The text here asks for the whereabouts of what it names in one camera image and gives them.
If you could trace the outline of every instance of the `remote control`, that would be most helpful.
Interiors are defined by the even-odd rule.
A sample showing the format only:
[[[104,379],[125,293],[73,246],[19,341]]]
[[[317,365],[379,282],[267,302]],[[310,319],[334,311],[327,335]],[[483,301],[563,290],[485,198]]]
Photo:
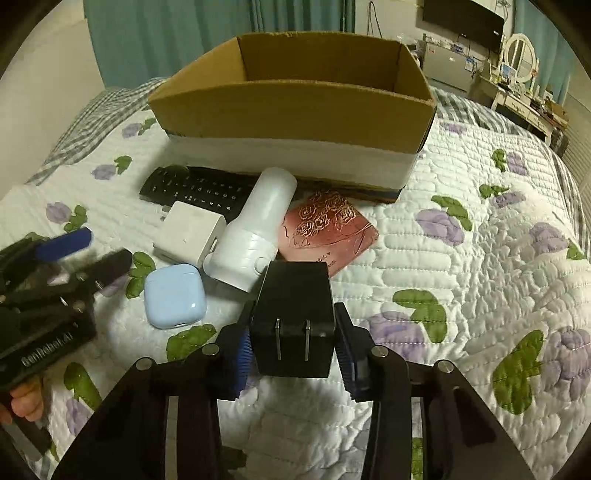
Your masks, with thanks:
[[[241,212],[258,175],[229,173],[205,167],[159,167],[148,177],[140,196],[172,206],[174,202],[220,213],[227,223]]]

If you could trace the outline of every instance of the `blue handle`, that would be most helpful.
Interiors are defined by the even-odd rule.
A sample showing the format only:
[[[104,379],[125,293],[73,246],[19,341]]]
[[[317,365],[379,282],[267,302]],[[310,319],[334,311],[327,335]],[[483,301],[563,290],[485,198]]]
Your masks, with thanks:
[[[60,258],[88,247],[90,242],[92,242],[92,232],[84,227],[46,240],[37,247],[35,256],[42,262],[56,262]]]

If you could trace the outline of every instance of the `television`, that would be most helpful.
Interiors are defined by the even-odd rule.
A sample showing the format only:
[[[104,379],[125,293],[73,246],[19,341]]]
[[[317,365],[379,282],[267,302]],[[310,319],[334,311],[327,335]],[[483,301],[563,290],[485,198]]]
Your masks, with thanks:
[[[494,53],[501,49],[503,17],[472,0],[424,0],[423,21],[447,28]]]

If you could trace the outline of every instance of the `blue earbuds case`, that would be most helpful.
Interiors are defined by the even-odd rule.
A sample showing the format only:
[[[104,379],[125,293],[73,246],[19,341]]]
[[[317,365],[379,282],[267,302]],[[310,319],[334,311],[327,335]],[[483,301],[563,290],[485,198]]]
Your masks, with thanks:
[[[171,265],[146,278],[144,300],[148,321],[166,329],[189,325],[205,317],[207,304],[199,270],[192,265]]]

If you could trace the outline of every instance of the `pink card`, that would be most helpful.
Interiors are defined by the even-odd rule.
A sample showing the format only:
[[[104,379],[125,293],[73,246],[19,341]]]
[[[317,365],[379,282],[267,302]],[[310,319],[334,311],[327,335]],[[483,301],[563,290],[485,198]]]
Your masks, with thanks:
[[[279,252],[289,261],[326,262],[332,277],[378,239],[378,231],[336,192],[318,192],[285,215]]]

